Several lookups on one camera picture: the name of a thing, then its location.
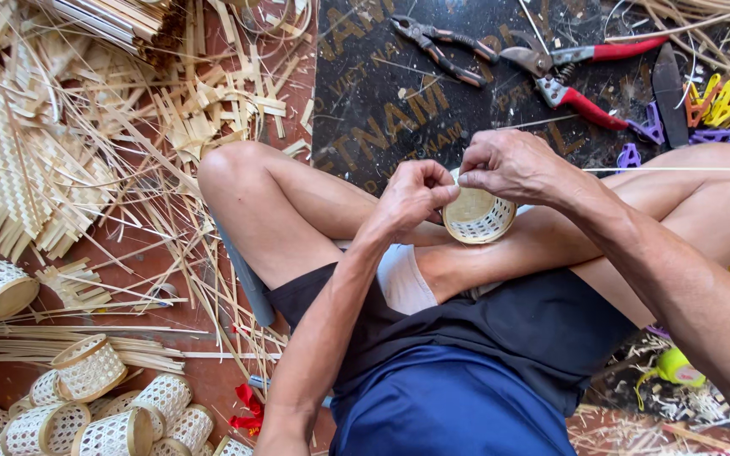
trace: hand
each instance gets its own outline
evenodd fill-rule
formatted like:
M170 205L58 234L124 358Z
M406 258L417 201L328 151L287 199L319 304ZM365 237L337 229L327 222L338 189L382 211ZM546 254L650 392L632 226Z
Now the hand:
M522 204L554 205L594 180L520 130L479 131L464 152L458 183Z
M366 225L395 239L424 220L441 220L436 209L455 201L460 192L438 162L402 161Z

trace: knife blade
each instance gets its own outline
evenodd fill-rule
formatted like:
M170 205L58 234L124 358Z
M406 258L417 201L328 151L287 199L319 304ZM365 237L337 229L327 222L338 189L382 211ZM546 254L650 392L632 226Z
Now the knife blade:
M652 69L652 90L658 101L658 111L664 121L664 130L669 145L675 148L689 145L689 128L686 126L686 105L675 106L683 99L681 72L672 44L667 42L661 47L658 60Z

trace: person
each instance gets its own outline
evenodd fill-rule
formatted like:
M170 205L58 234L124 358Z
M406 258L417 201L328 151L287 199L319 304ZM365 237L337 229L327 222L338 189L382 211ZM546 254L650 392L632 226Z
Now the person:
M730 144L643 167L730 167ZM459 193L433 160L377 200L263 144L204 158L212 214L293 331L256 454L308 455L332 386L330 454L574 454L563 416L656 320L730 403L730 171L597 179L518 130L476 133L460 171L534 208L464 246L429 222Z

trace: knee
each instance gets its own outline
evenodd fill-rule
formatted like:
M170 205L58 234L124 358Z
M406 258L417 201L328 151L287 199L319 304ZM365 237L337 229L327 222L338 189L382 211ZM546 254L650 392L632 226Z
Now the knee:
M227 190L228 186L244 181L244 176L258 174L271 156L269 149L255 141L236 141L210 151L199 162L199 189L203 194L215 187Z

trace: purple clothespin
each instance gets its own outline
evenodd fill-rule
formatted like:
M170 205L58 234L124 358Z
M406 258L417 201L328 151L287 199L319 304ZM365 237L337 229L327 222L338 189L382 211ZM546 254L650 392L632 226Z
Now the purple clothespin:
M635 149L635 144L624 144L616 164L619 168L638 168L641 166L641 154Z
M627 119L629 127L641 136L646 136L657 145L664 143L664 126L658 117L658 107L655 102L646 105L646 126Z
M718 143L722 141L730 143L730 128L725 130L697 130L689 138L689 142L696 141L699 143Z

